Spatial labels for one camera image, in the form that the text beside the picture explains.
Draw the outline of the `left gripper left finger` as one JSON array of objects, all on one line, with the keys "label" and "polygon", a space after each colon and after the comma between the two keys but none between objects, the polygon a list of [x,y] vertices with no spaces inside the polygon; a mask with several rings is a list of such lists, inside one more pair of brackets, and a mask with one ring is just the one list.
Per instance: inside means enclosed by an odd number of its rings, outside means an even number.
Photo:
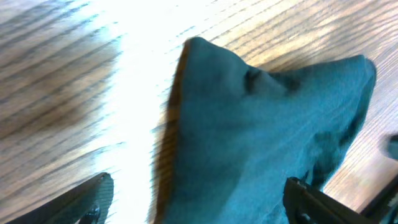
[{"label": "left gripper left finger", "polygon": [[114,180],[102,172],[9,224],[104,224],[114,196]]}]

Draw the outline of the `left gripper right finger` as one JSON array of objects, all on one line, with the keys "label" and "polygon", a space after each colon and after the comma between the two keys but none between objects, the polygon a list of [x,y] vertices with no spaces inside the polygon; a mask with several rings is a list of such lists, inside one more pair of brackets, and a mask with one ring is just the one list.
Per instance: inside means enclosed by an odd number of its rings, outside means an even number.
[{"label": "left gripper right finger", "polygon": [[373,224],[296,177],[286,180],[283,205],[290,224]]}]

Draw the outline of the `black Nike t-shirt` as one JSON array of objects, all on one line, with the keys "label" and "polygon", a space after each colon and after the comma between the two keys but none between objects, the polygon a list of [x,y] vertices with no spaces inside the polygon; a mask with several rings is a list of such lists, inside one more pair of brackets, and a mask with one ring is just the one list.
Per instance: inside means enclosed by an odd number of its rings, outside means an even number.
[{"label": "black Nike t-shirt", "polygon": [[287,223],[286,180],[321,190],[363,127],[376,85],[363,55],[271,73],[201,38],[182,52],[170,182],[156,223]]}]

